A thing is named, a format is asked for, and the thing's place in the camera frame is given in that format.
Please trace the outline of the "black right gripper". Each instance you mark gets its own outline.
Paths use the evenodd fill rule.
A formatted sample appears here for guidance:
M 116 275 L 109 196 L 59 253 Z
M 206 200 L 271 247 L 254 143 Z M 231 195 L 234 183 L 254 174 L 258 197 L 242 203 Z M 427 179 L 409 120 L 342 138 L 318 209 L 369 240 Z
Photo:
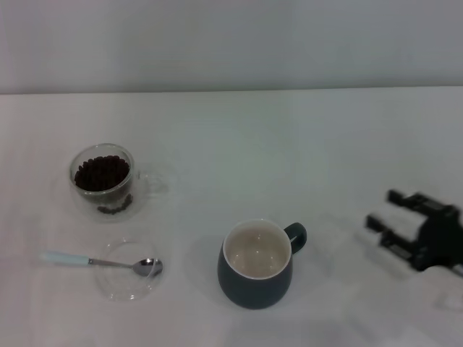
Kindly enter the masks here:
M 365 218 L 365 227 L 379 235 L 379 245 L 395 255 L 413 255 L 412 267 L 422 272 L 441 266 L 455 271 L 462 267 L 462 225 L 460 209 L 419 192 L 406 195 L 395 189 L 386 193 L 386 201 L 426 217 L 415 241 L 404 238 L 377 215 Z

